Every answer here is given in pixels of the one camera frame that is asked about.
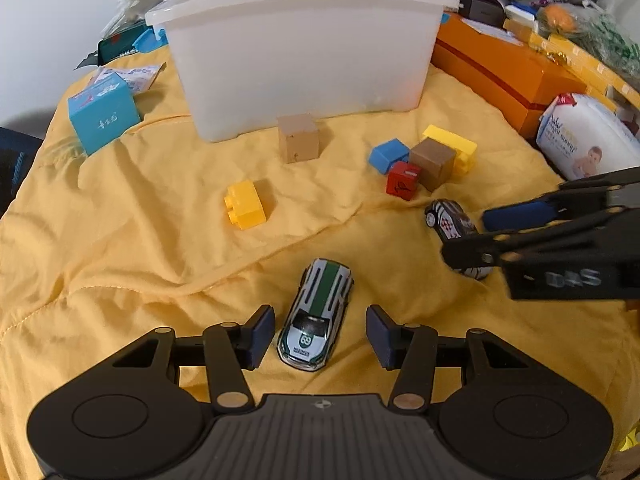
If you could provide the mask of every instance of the yellow bedsheet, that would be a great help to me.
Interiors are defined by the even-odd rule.
[[[478,161],[434,194],[482,210],[533,198],[559,179],[489,106],[449,75],[430,70],[420,107],[320,121],[318,160],[282,164],[275,128],[207,144],[188,113],[167,48],[114,62],[166,61],[136,98],[144,120],[89,158],[62,99],[36,163],[0,221],[0,449],[7,476],[40,473],[25,436],[43,396],[157,326],[178,336],[224,320],[244,322],[272,304],[280,326],[302,270],[318,256],[351,267],[355,286],[325,370],[299,372],[273,346],[247,372],[265,392],[379,392],[396,374],[378,365],[365,336],[367,305],[399,322],[463,336],[480,326],[518,346],[603,402],[622,440],[640,418],[640,348],[634,316],[619,302],[515,303],[498,270],[478,283],[449,270],[424,224],[425,190],[410,203],[385,194],[370,149],[398,137],[409,146],[429,124],[478,143]],[[227,186],[255,181],[268,221],[233,227]],[[438,374],[435,397],[455,388]],[[204,374],[182,385],[204,398]]]

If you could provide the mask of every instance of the baby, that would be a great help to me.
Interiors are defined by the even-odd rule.
[[[602,149],[593,146],[587,156],[579,158],[574,162],[574,174],[577,178],[594,176],[598,174],[598,164],[602,160]]]

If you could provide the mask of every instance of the tan wooden block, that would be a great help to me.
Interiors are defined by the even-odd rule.
[[[409,163],[422,168],[420,184],[432,192],[450,179],[455,160],[456,150],[430,137],[409,152]]]
[[[278,117],[280,156],[282,160],[301,162],[320,155],[320,134],[310,114]]]

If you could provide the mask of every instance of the white plastic bin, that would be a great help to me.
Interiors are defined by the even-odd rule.
[[[458,0],[167,0],[164,28],[205,140],[418,105],[444,7]]]

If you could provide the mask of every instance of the blue box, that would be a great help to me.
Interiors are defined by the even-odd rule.
[[[87,155],[140,122],[129,86],[111,74],[68,99],[69,120]]]
[[[409,162],[409,148],[398,139],[376,146],[369,156],[369,164],[383,175],[386,175],[399,160]]]

